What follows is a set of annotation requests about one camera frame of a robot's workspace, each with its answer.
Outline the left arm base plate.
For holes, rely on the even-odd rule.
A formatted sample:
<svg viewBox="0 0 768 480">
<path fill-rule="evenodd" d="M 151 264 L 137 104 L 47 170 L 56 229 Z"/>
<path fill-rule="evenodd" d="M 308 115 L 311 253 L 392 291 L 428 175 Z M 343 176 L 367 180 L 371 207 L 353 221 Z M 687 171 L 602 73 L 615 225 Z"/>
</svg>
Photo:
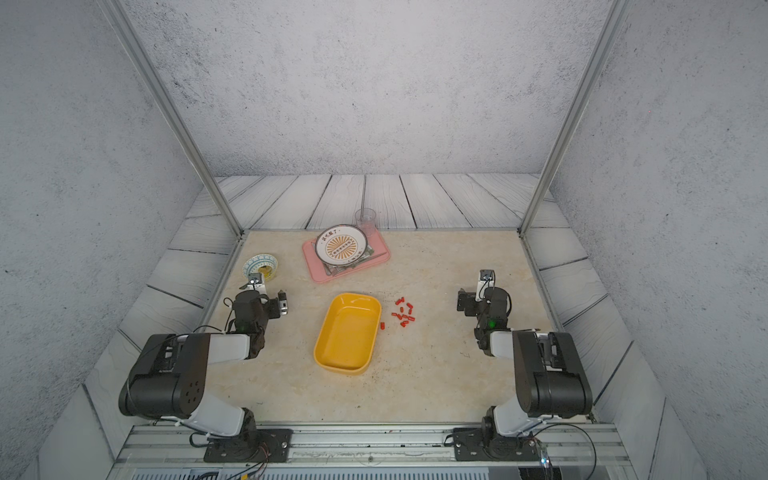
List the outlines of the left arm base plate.
<svg viewBox="0 0 768 480">
<path fill-rule="evenodd" d="M 205 463 L 285 463 L 292 429 L 249 429 L 229 438 L 212 439 L 205 449 Z"/>
</svg>

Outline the yellow plastic storage box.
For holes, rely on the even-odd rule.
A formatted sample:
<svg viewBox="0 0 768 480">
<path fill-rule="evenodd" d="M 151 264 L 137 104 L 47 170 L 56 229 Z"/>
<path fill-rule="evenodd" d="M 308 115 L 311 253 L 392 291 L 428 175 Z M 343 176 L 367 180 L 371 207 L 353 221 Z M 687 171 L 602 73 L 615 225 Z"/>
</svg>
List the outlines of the yellow plastic storage box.
<svg viewBox="0 0 768 480">
<path fill-rule="evenodd" d="M 329 306 L 315 343 L 315 363 L 344 375 L 364 373 L 373 356 L 381 313 L 381 303 L 372 296 L 337 295 Z"/>
</svg>

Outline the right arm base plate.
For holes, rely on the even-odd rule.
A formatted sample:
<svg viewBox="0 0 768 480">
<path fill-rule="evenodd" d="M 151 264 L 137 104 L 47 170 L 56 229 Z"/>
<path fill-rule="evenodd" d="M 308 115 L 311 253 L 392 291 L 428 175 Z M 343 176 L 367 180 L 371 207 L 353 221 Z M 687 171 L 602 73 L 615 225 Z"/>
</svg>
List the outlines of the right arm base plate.
<svg viewBox="0 0 768 480">
<path fill-rule="evenodd" d="M 540 455 L 529 441 L 484 432 L 480 427 L 454 428 L 444 440 L 459 462 L 538 462 Z"/>
</svg>

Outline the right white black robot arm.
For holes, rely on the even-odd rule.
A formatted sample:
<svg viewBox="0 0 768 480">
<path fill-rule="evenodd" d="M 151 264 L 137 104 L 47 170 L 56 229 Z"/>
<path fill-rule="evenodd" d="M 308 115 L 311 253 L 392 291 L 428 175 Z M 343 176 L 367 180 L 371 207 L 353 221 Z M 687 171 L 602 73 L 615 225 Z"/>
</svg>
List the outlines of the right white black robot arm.
<svg viewBox="0 0 768 480">
<path fill-rule="evenodd" d="M 489 408 L 481 427 L 486 441 L 591 413 L 592 389 L 570 334 L 511 328 L 511 296 L 501 288 L 461 289 L 456 309 L 476 319 L 473 333 L 485 355 L 513 362 L 516 398 Z"/>
</svg>

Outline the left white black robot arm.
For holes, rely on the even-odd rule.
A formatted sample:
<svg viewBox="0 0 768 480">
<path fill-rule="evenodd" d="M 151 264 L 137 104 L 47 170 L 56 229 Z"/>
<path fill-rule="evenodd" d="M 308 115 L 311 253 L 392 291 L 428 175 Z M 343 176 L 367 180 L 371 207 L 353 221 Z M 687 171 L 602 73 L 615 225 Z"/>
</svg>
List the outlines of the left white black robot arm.
<svg viewBox="0 0 768 480">
<path fill-rule="evenodd" d="M 208 367 L 256 358 L 269 322 L 288 311 L 287 294 L 243 290 L 231 311 L 225 332 L 150 336 L 120 391 L 121 414 L 177 422 L 212 437 L 241 435 L 252 413 L 206 391 Z"/>
</svg>

